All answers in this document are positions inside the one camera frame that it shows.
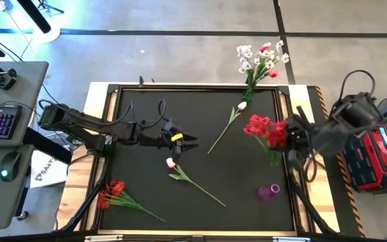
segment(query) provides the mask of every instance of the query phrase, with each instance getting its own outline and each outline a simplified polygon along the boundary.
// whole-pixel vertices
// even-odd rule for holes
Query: tripod leg
[[[45,8],[46,8],[45,6],[43,6],[43,4],[44,4],[44,1],[43,1],[43,0],[38,0],[38,2],[39,2],[38,6],[37,6],[37,9],[38,9],[38,10],[41,10],[40,7],[42,7],[42,9],[45,9]]]
[[[50,9],[53,9],[53,10],[55,10],[55,11],[58,11],[58,12],[60,12],[60,13],[65,13],[63,10],[60,10],[59,8],[52,7],[52,6],[50,6],[50,5],[48,5],[48,4],[45,4],[45,3],[43,3],[43,6],[44,6],[44,7],[47,7],[47,8],[50,8]]]

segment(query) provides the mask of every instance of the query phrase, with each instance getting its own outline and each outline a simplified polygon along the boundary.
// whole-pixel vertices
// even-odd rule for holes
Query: concrete floor
[[[81,30],[208,30],[277,31],[272,0],[211,1],[49,1],[64,14],[44,13],[62,28]],[[387,33],[387,0],[281,0],[287,32]],[[18,24],[32,26],[16,2],[10,10]],[[0,12],[0,28],[15,28]],[[277,37],[224,36],[88,36],[62,35],[50,44],[32,41],[35,58],[50,63],[44,84],[59,101],[82,110],[92,81],[243,83],[237,72],[235,48],[259,46]],[[20,34],[0,34],[0,41],[20,54],[26,41]],[[338,98],[344,76],[355,69],[370,71],[377,81],[374,96],[387,97],[387,38],[288,38],[297,84],[318,85],[328,107]],[[31,50],[24,60],[33,61]],[[280,76],[264,83],[288,83]],[[361,74],[347,82],[345,93],[369,91]],[[48,99],[45,93],[40,98]],[[40,188],[28,194],[32,216],[13,221],[2,235],[44,233],[54,226],[62,187]],[[356,194],[368,237],[387,237],[387,195]]]

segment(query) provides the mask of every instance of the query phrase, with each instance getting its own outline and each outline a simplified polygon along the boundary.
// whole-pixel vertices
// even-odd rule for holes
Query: wooden table
[[[109,84],[117,84],[117,83],[91,83],[89,87],[89,93],[87,95],[87,100],[85,104],[84,112],[86,114],[96,116],[98,118],[102,117],[105,98],[107,95],[107,88]],[[302,106],[305,111],[307,118],[310,122],[314,122],[314,117],[312,113],[312,107],[310,105],[310,99],[308,97],[307,86],[305,85],[289,85],[290,90],[290,100],[292,104],[292,110],[296,112],[296,106]],[[112,98],[111,102],[114,104],[116,102],[115,98]],[[283,110],[285,118],[288,117],[288,107],[286,107],[285,102],[283,103]],[[114,105],[110,105],[109,108],[109,120],[111,119],[113,114]],[[77,149],[73,155],[73,159],[84,155],[86,152],[84,147]],[[321,162],[323,165],[324,161],[320,155],[317,155],[316,159],[318,162]],[[64,226],[69,219],[76,213],[77,209],[80,207],[81,203],[85,199],[85,195],[87,192],[87,184],[89,181],[89,174],[91,173],[93,157],[89,156],[84,158],[70,166],[69,175],[67,178],[67,182],[65,184],[65,189],[62,195],[62,200],[60,202],[60,207],[58,211],[58,222],[59,226]],[[98,172],[95,178],[95,181],[99,178],[101,169],[103,165],[103,158],[99,161]],[[327,172],[318,168],[317,177],[312,182],[307,184],[309,196],[312,204],[318,210],[322,218],[327,222],[327,224],[334,229],[335,231],[339,231],[339,223],[337,221],[337,216],[335,214],[335,208],[333,204],[333,198],[331,196],[331,190],[329,187],[329,181],[327,177]],[[86,228],[89,229],[93,223],[93,216],[95,214],[97,198],[95,198],[94,202],[90,206],[89,216],[87,218]],[[304,205],[298,199],[298,204],[300,207],[302,226],[305,231],[308,231],[308,220],[306,215],[306,210]],[[178,235],[191,235],[191,233],[187,233],[187,231],[172,231],[172,235],[177,233]],[[127,234],[132,233],[132,231],[99,231],[100,234]],[[144,234],[145,231],[136,231],[136,234]],[[196,231],[196,234],[199,235],[208,235],[205,231]],[[213,235],[233,235],[226,231],[216,231]],[[254,231],[254,232],[244,232],[244,236],[294,236],[295,232],[262,232],[262,231]]]

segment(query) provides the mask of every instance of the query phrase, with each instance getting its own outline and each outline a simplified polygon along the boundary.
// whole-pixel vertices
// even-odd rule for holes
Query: wooden frame
[[[84,112],[93,116],[102,117],[103,112],[106,112],[104,115],[107,116],[108,120],[113,118],[114,108],[117,99],[117,95],[107,96],[109,84],[120,84],[125,88],[129,86],[138,87],[136,83],[91,83],[89,88],[89,93],[87,101],[85,104]],[[204,86],[207,87],[244,87],[245,84],[202,84],[202,83],[145,83],[148,88],[156,88],[161,86],[176,87],[178,89],[188,88],[189,86]],[[260,85],[261,87],[276,87],[281,85]],[[296,106],[302,106],[303,110],[306,112],[306,115],[309,121],[314,122],[312,115],[312,109],[310,106],[310,100],[308,98],[307,87],[305,85],[289,85],[288,86],[290,99],[288,102],[287,96],[280,94],[279,101],[282,104],[282,115],[283,118],[287,118],[292,110],[296,110]],[[105,108],[105,103],[110,102],[112,105],[109,105],[108,108]],[[74,154],[73,158],[77,158],[85,153],[85,149],[78,149]],[[323,163],[323,160],[320,156],[316,157],[319,162]],[[103,158],[97,160],[97,173],[94,179],[94,182],[100,176]],[[70,219],[70,217],[76,212],[76,207],[78,208],[83,200],[80,197],[83,196],[83,199],[86,195],[87,182],[89,180],[89,174],[92,168],[92,160],[85,159],[78,163],[70,166],[69,177],[67,178],[67,184],[65,186],[64,194],[62,195],[60,210],[58,213],[59,224],[64,225]],[[338,231],[338,222],[335,215],[335,209],[333,206],[333,199],[331,196],[331,191],[328,185],[327,173],[323,169],[318,170],[317,178],[311,184],[307,184],[306,188],[310,195],[310,200],[319,211],[320,215],[325,219],[328,225]],[[305,231],[309,231],[309,219],[305,211],[304,205],[298,199],[298,208],[300,211],[300,220],[301,225]],[[89,229],[93,224],[93,217],[96,215],[96,198],[89,209],[89,216],[85,219],[85,228]],[[273,232],[273,231],[240,231],[240,232],[231,232],[231,231],[103,231],[99,230],[99,234],[119,234],[119,235],[207,235],[207,236],[242,236],[242,237],[268,237],[268,236],[295,236],[296,231],[287,231],[287,232]]]

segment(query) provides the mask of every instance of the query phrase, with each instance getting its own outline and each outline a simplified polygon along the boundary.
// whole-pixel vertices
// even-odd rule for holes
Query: yellow tape
[[[179,138],[183,138],[183,134],[182,133],[176,134],[175,136],[172,136],[171,137],[171,141],[178,140]]]

